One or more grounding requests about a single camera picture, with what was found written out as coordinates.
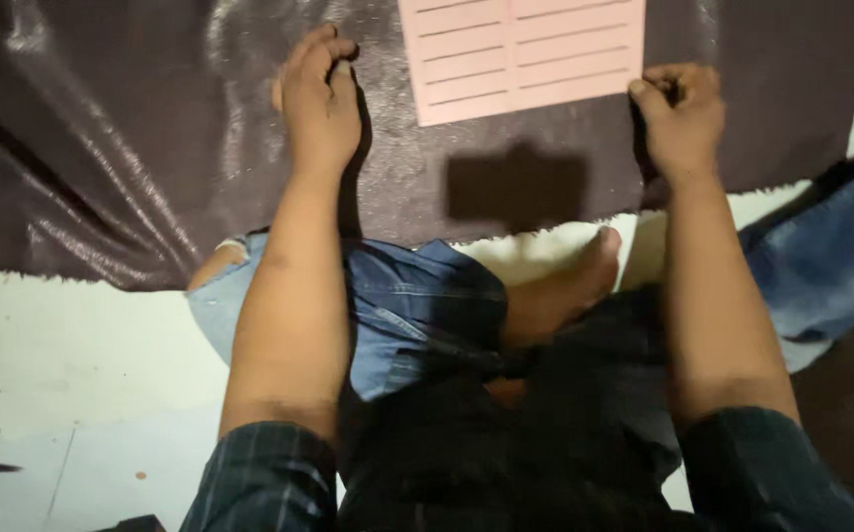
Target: knee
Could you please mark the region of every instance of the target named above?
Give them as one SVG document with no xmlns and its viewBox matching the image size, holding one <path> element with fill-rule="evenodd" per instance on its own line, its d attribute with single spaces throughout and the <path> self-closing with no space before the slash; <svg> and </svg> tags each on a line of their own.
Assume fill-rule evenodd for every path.
<svg viewBox="0 0 854 532">
<path fill-rule="evenodd" d="M 245 260 L 244 250 L 238 245 L 222 245 L 218 247 L 200 268 L 191 276 L 187 291 L 196 290 L 210 281 L 215 275 L 223 272 L 231 264 L 240 264 Z"/>
</svg>

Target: forearm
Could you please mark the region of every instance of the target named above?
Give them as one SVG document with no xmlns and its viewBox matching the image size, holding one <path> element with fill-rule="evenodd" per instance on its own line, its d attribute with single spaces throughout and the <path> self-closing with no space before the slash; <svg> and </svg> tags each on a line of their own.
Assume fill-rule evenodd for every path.
<svg viewBox="0 0 854 532">
<path fill-rule="evenodd" d="M 349 360 L 337 175 L 287 185 L 237 324 L 221 433 L 257 420 L 333 441 Z"/>
<path fill-rule="evenodd" d="M 676 182 L 665 280 L 675 414 L 690 422 L 721 408 L 754 405 L 798 420 L 775 330 L 725 192 L 714 175 Z"/>
</svg>

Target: shirt sleeve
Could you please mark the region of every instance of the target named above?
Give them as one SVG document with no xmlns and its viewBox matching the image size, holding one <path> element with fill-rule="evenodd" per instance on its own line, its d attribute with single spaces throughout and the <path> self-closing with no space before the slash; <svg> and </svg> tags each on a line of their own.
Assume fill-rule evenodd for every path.
<svg viewBox="0 0 854 532">
<path fill-rule="evenodd" d="M 854 531 L 854 498 L 790 417 L 729 408 L 681 438 L 693 508 L 729 530 Z"/>
<path fill-rule="evenodd" d="M 263 421 L 224 436 L 182 531 L 334 530 L 335 459 L 314 433 Z"/>
</svg>

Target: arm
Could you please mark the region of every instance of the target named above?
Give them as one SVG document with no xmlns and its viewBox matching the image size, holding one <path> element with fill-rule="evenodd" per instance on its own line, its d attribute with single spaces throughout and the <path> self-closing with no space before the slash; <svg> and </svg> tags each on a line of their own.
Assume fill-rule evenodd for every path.
<svg viewBox="0 0 854 532">
<path fill-rule="evenodd" d="M 293 174 L 237 323 L 221 435 L 256 421 L 290 421 L 334 443 L 349 363 L 337 196 L 361 136 L 350 66 L 340 60 L 355 49 L 326 25 L 294 48 L 273 86 Z"/>
<path fill-rule="evenodd" d="M 679 92 L 671 107 L 663 92 Z M 796 421 L 798 407 L 768 311 L 717 178 L 725 119 L 711 67 L 659 66 L 630 87 L 647 148 L 671 189 L 665 277 L 671 411 L 682 424 L 732 406 Z"/>
</svg>

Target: finger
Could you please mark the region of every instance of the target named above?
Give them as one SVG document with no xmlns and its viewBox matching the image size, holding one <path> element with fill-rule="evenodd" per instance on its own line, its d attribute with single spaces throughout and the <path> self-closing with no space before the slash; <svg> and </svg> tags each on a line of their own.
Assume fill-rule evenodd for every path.
<svg viewBox="0 0 854 532">
<path fill-rule="evenodd" d="M 334 39 L 337 33 L 338 30 L 335 28 L 335 25 L 331 23 L 323 24 L 315 30 L 306 33 L 305 36 L 302 37 L 295 46 L 293 46 L 293 52 L 289 54 L 289 61 L 287 61 L 287 63 L 291 65 L 298 65 L 302 61 L 302 58 L 305 57 L 306 53 L 312 49 L 315 42 L 325 39 Z"/>
<path fill-rule="evenodd" d="M 707 103 L 719 98 L 719 74 L 711 66 L 699 67 L 679 80 L 681 102 L 678 107 Z"/>
<path fill-rule="evenodd" d="M 650 82 L 667 79 L 681 79 L 699 70 L 695 63 L 673 63 L 648 67 L 644 71 L 644 79 Z"/>
<path fill-rule="evenodd" d="M 351 78 L 351 63 L 340 60 L 335 69 L 331 71 L 331 79 L 328 84 L 331 85 L 331 91 L 335 95 L 335 102 L 339 109 L 351 109 L 358 105 L 355 80 Z"/>
<path fill-rule="evenodd" d="M 273 79 L 273 88 L 271 89 L 270 96 L 273 101 L 273 109 L 277 111 L 282 111 L 282 80 L 277 78 Z"/>
<path fill-rule="evenodd" d="M 662 116 L 673 113 L 666 97 L 653 83 L 648 83 L 643 79 L 634 79 L 627 86 L 627 89 L 630 90 L 630 97 L 634 99 L 634 103 L 637 103 L 637 106 L 641 108 L 641 115 L 644 115 L 648 124 Z"/>
<path fill-rule="evenodd" d="M 282 111 L 282 80 L 286 77 L 286 65 L 279 67 L 276 73 L 276 79 L 273 79 L 273 86 L 270 89 L 270 97 L 272 97 L 273 109 Z"/>
<path fill-rule="evenodd" d="M 315 42 L 315 45 L 306 52 L 305 58 L 302 60 L 302 72 L 312 77 L 325 79 L 331 65 L 339 59 L 353 54 L 357 46 L 350 39 L 330 39 Z"/>
</svg>

